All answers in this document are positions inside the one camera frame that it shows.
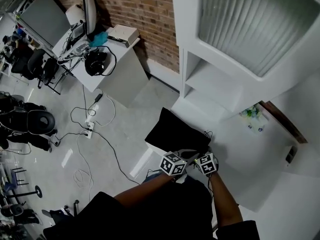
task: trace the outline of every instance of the black headphones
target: black headphones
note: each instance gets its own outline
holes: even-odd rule
[[[85,57],[85,71],[90,76],[100,76],[105,71],[106,52],[90,51]]]

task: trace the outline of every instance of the electrical outlet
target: electrical outlet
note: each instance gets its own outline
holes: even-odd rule
[[[95,123],[94,122],[88,122],[88,128],[90,130],[94,130],[94,127],[95,127]],[[92,136],[92,131],[90,130],[87,130],[86,133],[88,134],[88,136],[86,136],[88,139],[91,139],[91,136]]]

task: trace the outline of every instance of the black shirt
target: black shirt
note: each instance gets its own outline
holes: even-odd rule
[[[78,216],[43,233],[48,240],[213,239],[212,217],[208,189],[187,177],[183,184],[169,182],[133,208],[124,208],[111,196],[99,192]],[[254,221],[219,228],[216,234],[219,240],[259,239]]]

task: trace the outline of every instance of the white tile floor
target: white tile floor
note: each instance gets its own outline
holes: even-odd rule
[[[23,95],[26,101],[46,106],[47,110],[55,117],[59,137],[69,132],[79,133],[82,129],[78,124],[71,122],[70,112],[74,107],[84,107],[80,82],[68,76],[61,85],[60,96],[54,94],[46,86],[37,89],[36,84],[34,80],[27,86],[24,83],[16,83],[15,80],[3,78],[0,89],[9,91],[11,94]],[[84,90],[88,107],[100,91],[89,93],[86,89]],[[157,123],[162,107],[170,109],[178,97],[178,93],[151,78],[129,108],[123,107],[114,100],[116,116],[112,123],[105,127],[95,125],[94,129],[108,139],[114,147],[121,168],[127,175],[148,149],[144,139]],[[98,106],[94,120],[102,125],[106,124],[113,117],[113,105],[104,96]],[[84,123],[85,113],[83,110],[77,109],[72,114],[72,118]],[[72,208],[74,200],[78,199],[81,210],[89,202],[89,188],[79,188],[73,180],[75,170],[88,171],[84,159],[79,155],[76,139],[75,135],[66,136],[59,147],[52,147],[52,153],[33,146],[31,147],[32,152],[28,155],[5,154],[6,152],[3,152],[5,155],[2,156],[2,160],[6,161],[7,167],[18,166],[27,170],[25,173],[20,173],[19,177],[26,179],[29,185],[20,186],[17,193],[34,191],[35,185],[38,185],[42,190],[43,198],[36,195],[20,197],[21,201],[26,201],[27,205],[34,209],[43,223],[43,225],[27,226],[33,237],[41,234],[44,228],[50,226],[50,223],[54,224],[52,219],[42,215],[42,209],[58,210],[64,205]],[[135,183],[127,180],[119,171],[113,150],[99,135],[94,133],[91,139],[82,135],[78,142],[81,153],[90,166],[94,181],[90,191],[91,199],[99,191],[114,196],[135,186]],[[26,152],[29,149],[24,144],[15,143],[11,143],[10,147],[22,147]],[[71,153],[68,159],[66,159],[67,153]],[[140,176],[137,181],[142,181],[143,178],[144,176]],[[89,177],[83,175],[83,181],[84,184],[81,186],[88,186]]]

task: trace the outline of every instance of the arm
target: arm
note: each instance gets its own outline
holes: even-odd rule
[[[210,177],[218,227],[243,222],[240,209],[216,172]]]
[[[150,194],[154,193],[156,190],[160,189],[163,185],[168,183],[174,178],[174,176],[168,176],[166,174],[161,174],[158,177],[142,183],[139,186],[130,188],[114,197],[123,206],[130,207],[145,199]]]

